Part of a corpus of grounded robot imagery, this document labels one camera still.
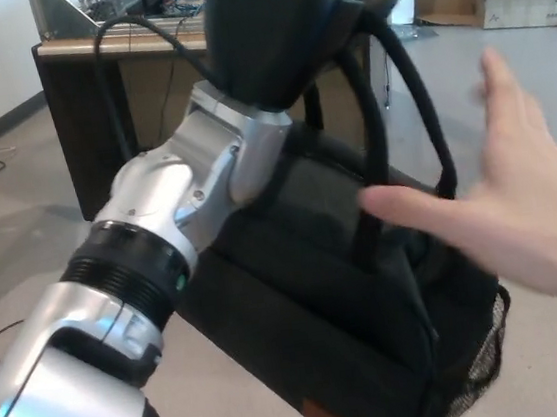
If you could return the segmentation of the person's right hand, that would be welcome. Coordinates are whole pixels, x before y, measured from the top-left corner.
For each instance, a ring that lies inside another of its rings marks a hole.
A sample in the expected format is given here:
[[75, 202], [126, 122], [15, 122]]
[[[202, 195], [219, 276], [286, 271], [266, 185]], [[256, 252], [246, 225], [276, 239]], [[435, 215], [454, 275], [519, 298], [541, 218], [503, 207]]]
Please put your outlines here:
[[359, 193], [364, 211], [431, 234], [484, 270], [557, 298], [557, 143], [534, 96], [503, 56], [481, 58], [486, 137], [482, 176], [463, 199], [404, 186]]

